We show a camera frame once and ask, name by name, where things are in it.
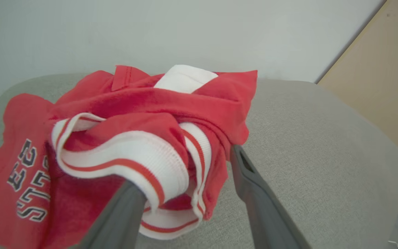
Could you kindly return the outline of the light grey fabric sofa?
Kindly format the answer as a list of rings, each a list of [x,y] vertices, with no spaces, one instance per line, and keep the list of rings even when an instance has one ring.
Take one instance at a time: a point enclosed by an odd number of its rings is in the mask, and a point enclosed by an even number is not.
[[[0,95],[2,115],[20,93],[55,102],[85,74],[33,78]],[[398,146],[314,83],[258,79],[243,146],[313,249],[398,249]],[[139,235],[137,249],[252,249],[231,167],[212,219],[174,240]]]

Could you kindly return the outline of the red and white sweatshirt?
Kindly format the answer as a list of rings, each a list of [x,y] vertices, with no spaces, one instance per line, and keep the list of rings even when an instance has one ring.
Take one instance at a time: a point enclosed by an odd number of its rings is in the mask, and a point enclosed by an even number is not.
[[[150,76],[117,66],[56,103],[22,93],[2,117],[0,246],[76,245],[123,182],[146,198],[139,233],[172,240],[212,217],[257,71],[176,65]]]

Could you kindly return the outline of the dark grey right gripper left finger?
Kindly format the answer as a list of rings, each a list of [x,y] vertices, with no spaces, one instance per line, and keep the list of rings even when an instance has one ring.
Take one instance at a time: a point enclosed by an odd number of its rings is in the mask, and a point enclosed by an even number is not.
[[[146,197],[125,181],[78,245],[78,249],[134,249]]]

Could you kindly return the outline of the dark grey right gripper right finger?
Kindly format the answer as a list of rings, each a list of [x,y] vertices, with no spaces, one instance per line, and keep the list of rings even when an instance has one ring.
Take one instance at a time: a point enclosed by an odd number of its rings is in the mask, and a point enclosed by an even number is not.
[[[231,147],[235,190],[244,202],[255,249],[311,249],[240,145]]]

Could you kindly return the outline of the beige wooden panel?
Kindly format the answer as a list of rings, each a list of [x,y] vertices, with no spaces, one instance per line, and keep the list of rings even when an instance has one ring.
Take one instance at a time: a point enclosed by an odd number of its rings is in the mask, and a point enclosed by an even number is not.
[[[398,0],[387,0],[319,81],[398,146]]]

